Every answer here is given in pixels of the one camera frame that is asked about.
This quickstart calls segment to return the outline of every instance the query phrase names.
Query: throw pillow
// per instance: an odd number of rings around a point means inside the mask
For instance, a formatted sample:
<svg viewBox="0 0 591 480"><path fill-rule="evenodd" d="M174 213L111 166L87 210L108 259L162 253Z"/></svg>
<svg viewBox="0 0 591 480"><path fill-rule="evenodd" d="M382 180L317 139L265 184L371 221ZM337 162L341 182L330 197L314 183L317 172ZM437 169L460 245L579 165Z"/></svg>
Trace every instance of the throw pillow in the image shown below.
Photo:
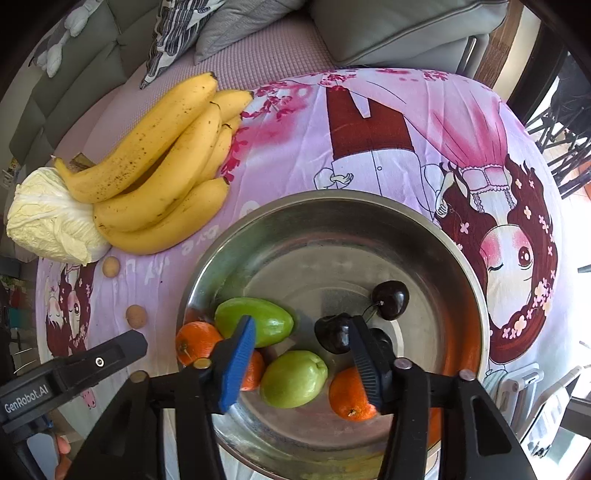
<svg viewBox="0 0 591 480"><path fill-rule="evenodd" d="M195 63L262 30L305 3L306 0L227 0L197 40Z"/></svg>
<svg viewBox="0 0 591 480"><path fill-rule="evenodd" d="M207 19L225 0L163 0L140 89L147 87L195 41Z"/></svg>

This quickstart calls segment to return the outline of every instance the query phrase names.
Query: banana bunch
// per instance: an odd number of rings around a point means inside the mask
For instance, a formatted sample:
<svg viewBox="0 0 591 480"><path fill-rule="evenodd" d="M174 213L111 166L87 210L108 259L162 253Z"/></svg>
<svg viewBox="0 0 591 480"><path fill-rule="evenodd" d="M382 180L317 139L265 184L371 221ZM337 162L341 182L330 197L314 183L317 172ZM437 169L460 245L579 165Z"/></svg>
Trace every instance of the banana bunch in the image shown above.
<svg viewBox="0 0 591 480"><path fill-rule="evenodd" d="M69 192L93 203L99 232L129 253L160 252L190 237L222 207L224 162L250 92L221 90L205 73L172 88L100 164L55 167Z"/></svg>

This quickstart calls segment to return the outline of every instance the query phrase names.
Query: human hand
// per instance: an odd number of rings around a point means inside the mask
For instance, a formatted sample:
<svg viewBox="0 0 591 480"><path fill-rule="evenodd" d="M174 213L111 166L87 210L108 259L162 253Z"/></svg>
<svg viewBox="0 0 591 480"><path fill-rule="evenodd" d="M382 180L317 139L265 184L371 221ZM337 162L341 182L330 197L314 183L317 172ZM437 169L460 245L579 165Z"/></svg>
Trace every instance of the human hand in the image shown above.
<svg viewBox="0 0 591 480"><path fill-rule="evenodd" d="M70 453L70 444L64 437L56 436L57 451L60 453L60 463L56 466L56 480L64 480L72 461L66 456Z"/></svg>

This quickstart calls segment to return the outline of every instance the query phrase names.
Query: stainless steel bowl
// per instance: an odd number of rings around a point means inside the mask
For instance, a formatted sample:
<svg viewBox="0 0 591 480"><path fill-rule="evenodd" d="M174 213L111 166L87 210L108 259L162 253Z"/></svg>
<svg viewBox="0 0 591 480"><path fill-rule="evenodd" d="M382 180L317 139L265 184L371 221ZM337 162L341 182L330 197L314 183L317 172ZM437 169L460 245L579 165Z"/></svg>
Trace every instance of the stainless steel bowl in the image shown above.
<svg viewBox="0 0 591 480"><path fill-rule="evenodd" d="M353 423L331 411L330 382L353 361L350 353L324 350L313 326L325 315L361 314L373 287L386 280L402 280L410 291L397 321L371 318L395 353L427 371L453 375L470 368L482 379L489 329L478 280L445 233L404 205L345 190L300 193L259 208L217 239L197 264L178 326L186 309L213 318L216 306L232 297L267 299L295 320L288 339L264 349L267 362L306 349L329 367L324 390L299 408L272 408L257 391L242 393L214 418L223 448L276 479L377 477L391 416ZM440 440L439 412L432 412L429 454Z"/></svg>

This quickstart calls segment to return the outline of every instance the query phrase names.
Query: white stuffed toy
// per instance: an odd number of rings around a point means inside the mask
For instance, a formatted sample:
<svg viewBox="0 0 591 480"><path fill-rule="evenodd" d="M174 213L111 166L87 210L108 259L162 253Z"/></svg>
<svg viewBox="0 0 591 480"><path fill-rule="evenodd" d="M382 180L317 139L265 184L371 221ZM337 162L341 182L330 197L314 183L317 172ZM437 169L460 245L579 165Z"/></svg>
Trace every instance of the white stuffed toy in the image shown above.
<svg viewBox="0 0 591 480"><path fill-rule="evenodd" d="M48 50L42 52L35 61L35 64L45 70L49 78L52 78L61 65L61 49L70 37L77 37L86 26L88 17L99 8L102 0L86 0L81 6L72 10L64 20L63 29L65 32L58 42L54 43Z"/></svg>

